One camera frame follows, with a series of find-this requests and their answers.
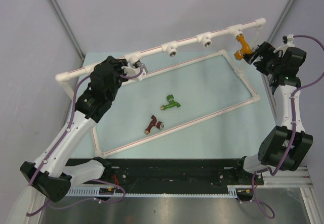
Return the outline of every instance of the green pipe fitting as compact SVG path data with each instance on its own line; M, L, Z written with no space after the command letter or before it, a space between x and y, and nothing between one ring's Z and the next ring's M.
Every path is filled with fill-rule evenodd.
M169 104L162 105L161 110L170 109L175 106L177 106L177 108L179 108L181 106L178 102L174 101L174 96L172 94L167 96L167 100L168 100Z

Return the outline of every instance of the dark red object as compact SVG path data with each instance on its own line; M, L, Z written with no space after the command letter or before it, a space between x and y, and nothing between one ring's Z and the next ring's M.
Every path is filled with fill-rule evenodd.
M163 129L163 127L164 127L163 122L161 122L161 121L158 122L154 115L152 115L151 119L152 120L151 120L150 124L145 129L145 134L147 134L147 135L151 132L151 129L153 126L156 126L156 128L158 128L158 129Z

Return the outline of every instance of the wall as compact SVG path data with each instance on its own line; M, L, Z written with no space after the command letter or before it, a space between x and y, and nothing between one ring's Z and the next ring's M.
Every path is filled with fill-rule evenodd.
M86 52L145 50L229 25L267 19L271 33L287 0L58 0ZM215 39L217 49L237 50L232 36Z
M46 0L0 0L0 223L27 186L19 171L59 132L69 99L55 81L80 60Z
M324 0L297 0L285 24L279 31L274 45L280 45L281 37L291 33L294 35L306 34L315 36L324 42L323 4ZM307 52L307 59L298 73L302 85L306 85L319 78L323 73L324 54L315 42L306 38L296 38L295 45ZM314 136L314 143L307 154L305 163L307 164L321 206L324 206L324 193L322 191L324 183L323 94L324 80L313 87L303 90L300 96L303 126L307 133Z

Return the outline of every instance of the white pipe frame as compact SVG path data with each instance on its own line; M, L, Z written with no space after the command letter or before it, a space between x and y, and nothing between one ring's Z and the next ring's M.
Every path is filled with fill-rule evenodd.
M212 38L215 38L215 37L219 37L219 36L226 35L226 34L232 34L236 38L238 34L242 33L242 30L255 27L256 32L255 32L255 34L253 36L252 43L251 43L251 47L254 47L257 44L257 40L259 38L259 35L260 35L265 23L266 23L266 20L264 18L260 18L260 19L256 19L253 22L249 22L249 23L245 23L245 24L236 24L236 25L233 25L233 26L229 26L229 27L227 27L225 29L198 34L195 37L186 38L186 39L182 39L182 40L178 40L178 41L171 41L169 43L164 43L164 44L162 44L161 46L158 46L158 47L154 47L154 48L151 48L151 49L148 49L148 50L137 51L137 52L134 52L134 53L131 53L131 54L124 55L123 57L120 57L119 59L126 59L132 66L132 61L134 61L134 58L139 60L139 59L142 59L143 57L151 56L151 55L162 53L162 52L169 53L170 52L170 47L173 47L172 51L175 51L175 54L174 55L169 55L169 56L175 56L176 53L177 53L176 50L175 50L176 48L181 47L181 46L185 46L185 45L188 45L188 44L192 44L192 43L200 43L202 41L203 37L208 37L207 39L211 40ZM203 116L201 118L192 120L192 121L187 122L185 124L175 126L175 127L171 128L171 129L162 131L162 132L157 133L155 135L143 138L143 139L141 139L139 141L135 141L135 142L129 143L129 144L125 145L125 146L122 146L122 147L107 151L107 152L102 152L102 150L100 149L97 130L96 130L96 127L94 127L92 129L92 136L93 136L93 142L94 142L94 148L95 148L95 155L100 156L100 157L108 157L108 156L111 156L113 154L119 153L121 151L127 150L129 148L139 146L141 144L153 141L155 139L158 139L158 138L161 138L163 136L169 135L171 133L177 132L179 130L188 128L188 127L193 126L195 124L204 122L206 120L209 120L209 119L214 118L216 116L219 116L221 114L233 111L233 110L238 109L240 107L243 107L245 105L248 105L248 104L255 103L255 102L259 101L260 96L252 88L252 86L250 85L250 83L248 82L248 80L244 76L244 69L246 67L246 63L242 62L241 66L238 68L225 50L220 50L219 52L216 52L216 53L213 53L213 54L210 54L210 55L207 55L207 56L202 56L202 57L199 57L199 58L195 58L195 59L192 59L192 60L189 60L189 61L186 61L186 62L179 63L179 64L174 65L174 66L170 66L170 67L167 67L167 68L155 71L155 72L148 73L147 75L142 77L142 79L147 79L147 78L150 78L150 77L153 77L153 76L157 76L157 75L160 75L162 73L166 73L168 71L176 70L176 69L182 68L184 66L188 66L188 65L191 65L191 64L206 60L206 59L210 59L210 58L215 57L215 56L223 56L226 59L226 61L229 63L229 65L234 70L235 74L239 77L239 79L242 81L242 83L246 86L246 88L251 93L252 97L250 99L248 99L248 100L246 100L244 102L238 103L236 105L227 107L227 108L222 109L220 111L216 111L216 112L214 112L212 114ZM59 85L63 87L65 92L68 94L68 96L71 99L73 99L74 91L73 91L73 89L71 88L71 86L69 85L68 82L73 78L80 77L82 75L90 74L91 72L93 72L94 67L96 65L98 65L99 63L101 63L101 61L97 62L97 63L93 63L93 64L88 65L88 66L85 66L83 68L74 70L74 71L69 71L69 72L64 72L64 73L57 74L55 79L57 80ZM129 80L127 82L124 82L122 84L122 86L131 84L131 83L134 83L134 82L136 82L136 80Z

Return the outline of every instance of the yellow valve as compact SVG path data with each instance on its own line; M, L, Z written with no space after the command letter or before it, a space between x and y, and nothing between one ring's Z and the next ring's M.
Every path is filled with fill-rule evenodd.
M237 60L240 61L241 59L243 59L244 55L253 54L253 51L250 49L250 46L248 45L248 43L245 41L243 34L239 34L236 37L236 39L242 45L242 49L240 49L239 51L236 51L234 54L234 56Z

